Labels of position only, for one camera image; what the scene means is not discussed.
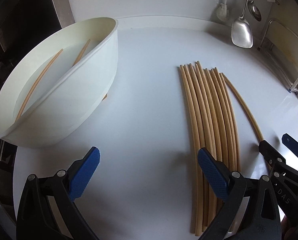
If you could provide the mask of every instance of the white container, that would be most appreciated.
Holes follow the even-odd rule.
[[[23,147],[44,147],[67,137],[86,120],[108,92],[118,64],[118,22],[95,18],[70,25],[33,48],[0,91],[0,139]],[[84,44],[84,57],[72,67]],[[24,109],[33,83],[53,62]]]

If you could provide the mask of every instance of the textured blue pad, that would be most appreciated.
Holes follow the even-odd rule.
[[[298,142],[295,139],[285,133],[282,135],[282,143],[298,157]]]
[[[198,151],[198,163],[204,175],[207,177],[215,195],[225,202],[229,196],[228,182],[218,170],[215,162],[210,159],[204,149],[200,149]]]
[[[100,152],[97,148],[94,148],[70,181],[69,198],[72,202],[82,196],[99,162]]]

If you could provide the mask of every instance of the spoon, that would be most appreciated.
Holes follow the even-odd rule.
[[[248,0],[245,0],[242,14],[233,21],[231,29],[233,44],[242,48],[251,48],[253,46],[252,30],[248,21],[244,18],[247,2]]]
[[[257,21],[261,21],[261,13],[258,9],[258,7],[254,4],[254,0],[248,1],[248,9],[251,13],[251,15],[256,19]]]

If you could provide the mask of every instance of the white table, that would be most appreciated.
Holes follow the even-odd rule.
[[[176,28],[119,31],[119,64],[106,98],[70,136],[45,149],[18,148],[14,169],[17,213],[26,178],[53,176],[92,146],[100,164],[75,203],[100,239],[196,239],[190,233],[192,136],[178,66],[200,60],[235,85],[264,138],[298,169],[281,144],[298,140],[298,100],[266,68],[260,53],[230,38]],[[242,174],[266,173],[257,139],[230,93],[236,115]]]

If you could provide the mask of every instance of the dish rack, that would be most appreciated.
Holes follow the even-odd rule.
[[[285,26],[278,19],[272,18],[269,20],[264,36],[258,50],[272,63],[270,64],[273,73],[280,79],[282,84],[287,88],[289,93],[298,93],[298,70],[295,65],[290,62],[285,54],[267,37],[268,30],[273,22],[278,23],[297,39],[298,35]]]

